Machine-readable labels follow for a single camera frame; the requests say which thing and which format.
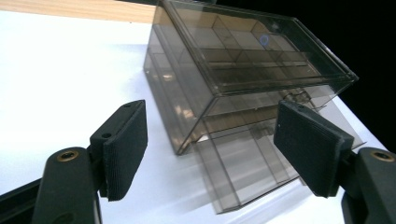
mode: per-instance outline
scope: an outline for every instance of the acrylic drawer organizer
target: acrylic drawer organizer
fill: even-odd
[[[159,1],[144,68],[176,154],[199,154],[218,213],[298,177],[272,142],[279,100],[319,110],[358,80],[294,18],[186,1]]]

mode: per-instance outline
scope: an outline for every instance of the ribbed black pad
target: ribbed black pad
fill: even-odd
[[[128,192],[148,144],[144,100],[122,105],[90,138],[94,160],[102,160],[109,201],[121,200]]]
[[[280,101],[274,143],[317,196],[335,196],[338,163],[353,136],[304,105]]]

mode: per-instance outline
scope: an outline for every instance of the white table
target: white table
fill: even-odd
[[[0,195],[40,178],[52,153],[87,147],[120,105],[145,99],[146,154],[126,197],[101,199],[105,224],[344,223],[342,189],[317,198],[299,181],[215,214],[199,164],[192,154],[174,154],[145,79],[150,28],[0,11]],[[384,148],[338,97],[333,102],[365,147]],[[329,119],[337,108],[326,108]]]

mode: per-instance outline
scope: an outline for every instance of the black background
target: black background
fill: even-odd
[[[396,7],[390,1],[218,0],[217,4],[299,19],[360,78],[339,97],[386,149],[395,152],[396,10],[392,10]]]

